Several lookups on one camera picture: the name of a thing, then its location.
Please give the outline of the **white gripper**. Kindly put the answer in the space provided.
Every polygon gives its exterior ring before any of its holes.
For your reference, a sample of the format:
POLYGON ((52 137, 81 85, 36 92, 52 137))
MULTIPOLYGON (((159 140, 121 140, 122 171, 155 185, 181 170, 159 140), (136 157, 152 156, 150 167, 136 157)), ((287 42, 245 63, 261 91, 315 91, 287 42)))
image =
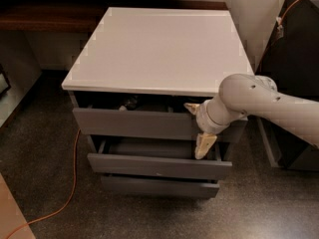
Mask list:
POLYGON ((204 158, 217 140, 217 134, 228 128, 227 125, 213 121, 207 111, 208 101, 202 104, 184 103, 183 106, 196 117, 198 127, 203 131, 196 138, 194 156, 196 159, 204 158))

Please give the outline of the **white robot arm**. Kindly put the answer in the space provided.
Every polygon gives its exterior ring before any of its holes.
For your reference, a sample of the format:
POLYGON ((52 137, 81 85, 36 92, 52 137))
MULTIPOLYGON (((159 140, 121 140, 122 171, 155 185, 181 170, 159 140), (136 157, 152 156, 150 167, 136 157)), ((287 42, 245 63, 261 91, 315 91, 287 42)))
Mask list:
POLYGON ((201 129, 194 156, 204 158, 217 135, 236 120, 256 116, 319 146, 319 103, 277 91, 273 80, 264 76, 233 74, 220 84, 218 93, 202 104, 185 103, 201 129))

